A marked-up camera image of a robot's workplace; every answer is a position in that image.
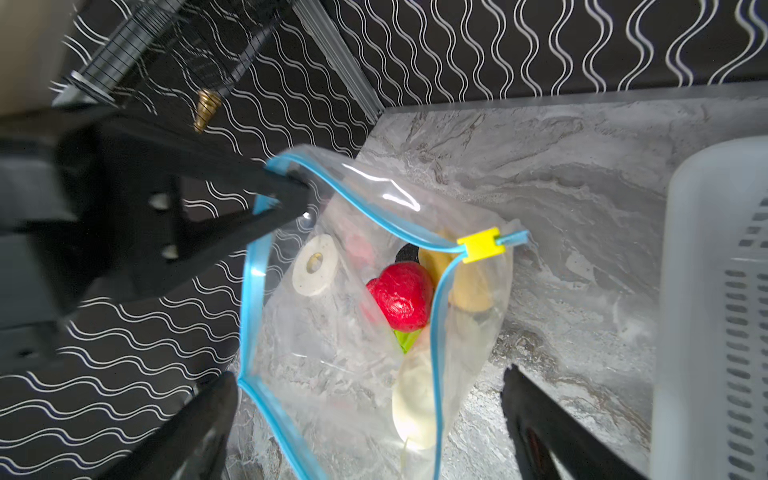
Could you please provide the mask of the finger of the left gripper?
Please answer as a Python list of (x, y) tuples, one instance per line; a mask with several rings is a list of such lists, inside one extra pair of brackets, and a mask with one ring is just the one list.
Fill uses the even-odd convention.
[[(68, 203), (53, 226), (53, 289), (62, 300), (90, 289), (118, 300), (164, 295), (308, 205), (308, 186), (295, 176), (145, 116), (62, 113), (57, 127)], [(252, 191), (267, 207), (193, 220), (183, 205), (189, 180)]]

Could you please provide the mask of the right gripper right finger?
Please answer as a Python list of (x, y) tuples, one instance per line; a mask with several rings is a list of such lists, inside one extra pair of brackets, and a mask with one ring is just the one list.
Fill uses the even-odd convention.
[(642, 479), (572, 418), (516, 365), (504, 372), (501, 407), (524, 479), (559, 479), (559, 462), (574, 479)]

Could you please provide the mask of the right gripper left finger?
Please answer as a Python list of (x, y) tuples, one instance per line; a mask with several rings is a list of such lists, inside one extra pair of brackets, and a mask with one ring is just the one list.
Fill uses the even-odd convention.
[(210, 382), (102, 479), (219, 479), (238, 407), (236, 377)]

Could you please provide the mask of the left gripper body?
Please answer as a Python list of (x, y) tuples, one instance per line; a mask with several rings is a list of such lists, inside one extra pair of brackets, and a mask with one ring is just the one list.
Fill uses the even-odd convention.
[(80, 272), (90, 204), (87, 119), (48, 107), (1, 120), (1, 369), (55, 354), (63, 320), (89, 279)]

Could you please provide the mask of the white daikon radish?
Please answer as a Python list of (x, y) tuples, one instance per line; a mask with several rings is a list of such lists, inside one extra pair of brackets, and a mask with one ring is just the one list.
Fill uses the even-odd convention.
[(410, 351), (398, 371), (392, 389), (392, 418), (400, 439), (411, 449), (435, 446), (435, 414), (432, 362), (427, 351)]

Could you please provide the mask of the green cabbage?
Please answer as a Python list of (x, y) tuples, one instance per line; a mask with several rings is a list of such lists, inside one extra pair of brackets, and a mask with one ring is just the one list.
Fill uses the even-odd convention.
[(395, 335), (395, 338), (398, 342), (398, 345), (402, 353), (407, 354), (413, 348), (414, 344), (418, 340), (419, 336), (422, 333), (422, 329), (415, 330), (412, 332), (394, 330), (393, 333)]

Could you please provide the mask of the red tomato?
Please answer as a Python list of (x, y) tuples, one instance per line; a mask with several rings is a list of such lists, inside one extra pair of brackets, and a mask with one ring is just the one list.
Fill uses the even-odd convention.
[(412, 333), (429, 323), (435, 285), (420, 264), (391, 264), (366, 287), (393, 330)]

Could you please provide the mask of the clear zip top bag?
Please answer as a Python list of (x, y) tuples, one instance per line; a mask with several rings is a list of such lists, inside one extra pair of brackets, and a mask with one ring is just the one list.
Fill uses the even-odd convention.
[[(443, 450), (495, 344), (509, 305), (513, 252), (529, 234), (516, 221), (380, 169), (309, 145), (266, 169), (310, 189), (304, 214), (248, 246), (240, 307), (241, 389), (300, 479), (436, 479)], [(292, 285), (294, 261), (314, 236), (333, 237), (340, 263), (317, 296)], [(392, 418), (403, 354), (366, 284), (405, 244), (458, 256), (435, 287), (429, 323), (410, 350), (432, 362), (437, 438), (404, 443)], [(493, 306), (464, 312), (443, 300), (460, 263), (478, 262)]]

